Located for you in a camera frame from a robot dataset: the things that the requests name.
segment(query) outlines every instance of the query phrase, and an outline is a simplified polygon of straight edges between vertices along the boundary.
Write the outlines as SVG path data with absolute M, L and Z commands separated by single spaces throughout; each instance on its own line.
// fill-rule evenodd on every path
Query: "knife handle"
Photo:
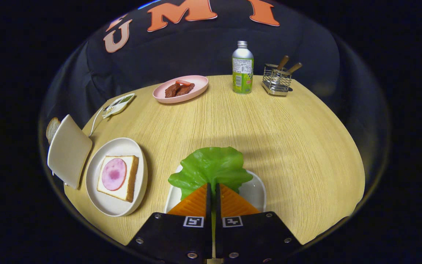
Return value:
M 289 61 L 289 56 L 284 55 L 283 59 L 281 59 L 281 62 L 278 65 L 278 67 L 276 68 L 276 70 L 281 70 L 284 67 L 284 65 L 286 65 L 286 63 L 288 63 L 288 61 Z
M 289 75 L 292 75 L 292 73 L 298 70 L 300 67 L 302 67 L 302 63 L 298 62 L 296 65 L 294 65 L 288 70 Z

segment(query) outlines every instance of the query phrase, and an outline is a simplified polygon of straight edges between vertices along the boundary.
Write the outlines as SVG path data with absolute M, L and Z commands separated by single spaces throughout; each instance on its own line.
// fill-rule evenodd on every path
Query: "wire utensil holder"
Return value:
M 277 67 L 277 65 L 265 64 L 262 85 L 270 95 L 286 96 L 290 89 L 292 74 L 285 68 L 277 70 Z

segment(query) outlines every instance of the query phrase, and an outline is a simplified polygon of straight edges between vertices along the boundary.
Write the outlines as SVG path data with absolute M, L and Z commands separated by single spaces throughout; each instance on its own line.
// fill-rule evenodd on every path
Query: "white bread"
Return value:
M 58 127 L 61 125 L 60 120 L 57 117 L 53 117 L 52 120 L 48 123 L 47 131 L 45 132 L 45 136 L 48 140 L 48 145 L 52 144 L 53 137 L 55 136 L 55 132 L 57 131 Z
M 105 165 L 111 161 L 112 159 L 120 158 L 126 164 L 126 178 L 123 182 L 123 185 L 115 191 L 110 191 L 105 188 L 104 184 L 102 183 L 102 172 L 104 171 Z M 97 190 L 99 192 L 103 192 L 104 194 L 108 194 L 112 197 L 117 199 L 122 199 L 126 202 L 133 201 L 133 191 L 134 191 L 134 181 L 136 180 L 136 171 L 138 170 L 138 163 L 139 159 L 136 156 L 105 156 L 104 162 L 102 162 L 102 166 L 100 167 L 99 173 L 99 181 L 97 183 Z

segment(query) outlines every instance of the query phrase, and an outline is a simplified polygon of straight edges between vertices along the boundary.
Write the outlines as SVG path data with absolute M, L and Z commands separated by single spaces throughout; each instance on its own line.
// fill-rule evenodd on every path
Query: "dark background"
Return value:
M 0 262 L 135 263 L 63 208 L 42 171 L 36 120 L 40 99 L 69 54 L 140 3 L 0 2 Z M 393 122 L 390 162 L 375 194 L 345 226 L 292 261 L 422 262 L 422 1 L 288 5 L 365 59 Z

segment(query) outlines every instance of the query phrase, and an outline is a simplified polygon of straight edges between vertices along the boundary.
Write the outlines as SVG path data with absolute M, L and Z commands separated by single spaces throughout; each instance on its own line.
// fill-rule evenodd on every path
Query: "wood grain tabletop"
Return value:
M 265 184 L 266 210 L 276 212 L 301 244 L 353 212 L 364 192 L 361 157 L 347 129 L 318 97 L 296 80 L 288 96 L 277 97 L 265 92 L 261 76 L 254 76 L 248 95 L 232 91 L 231 75 L 208 79 L 208 89 L 194 99 L 159 103 L 152 96 L 157 84 L 135 90 L 136 97 L 120 114 L 97 118 L 80 187 L 65 186 L 66 196 L 89 222 L 128 244 L 153 212 L 163 212 L 167 179 L 180 161 L 202 147 L 242 152 L 244 168 Z M 87 135 L 93 119 L 83 129 Z M 149 177 L 139 208 L 109 217 L 90 201 L 86 171 L 95 152 L 119 137 L 139 144 Z

